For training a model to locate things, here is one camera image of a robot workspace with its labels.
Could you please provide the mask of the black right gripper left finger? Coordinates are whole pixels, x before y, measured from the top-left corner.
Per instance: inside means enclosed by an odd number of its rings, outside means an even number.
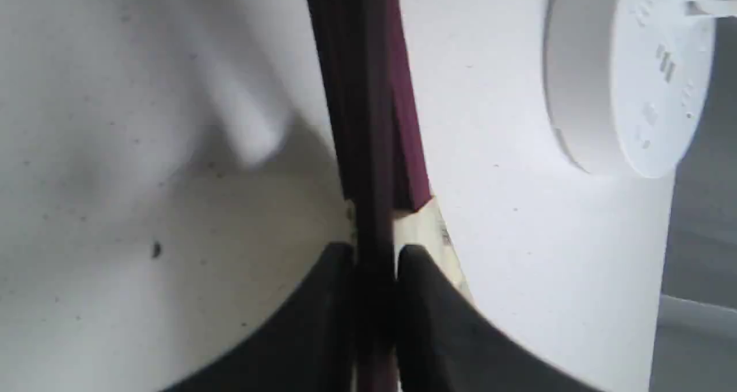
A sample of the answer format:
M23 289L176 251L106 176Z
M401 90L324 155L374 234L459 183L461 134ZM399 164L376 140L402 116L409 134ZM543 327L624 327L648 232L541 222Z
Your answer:
M326 245L297 289L246 340L171 391L349 391L354 250Z

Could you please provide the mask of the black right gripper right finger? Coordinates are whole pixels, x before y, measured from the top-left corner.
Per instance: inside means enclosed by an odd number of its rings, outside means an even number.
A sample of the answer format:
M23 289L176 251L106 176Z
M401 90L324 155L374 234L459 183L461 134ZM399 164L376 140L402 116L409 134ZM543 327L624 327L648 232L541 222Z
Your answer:
M426 248L398 256L397 360L403 391L590 391L492 326Z

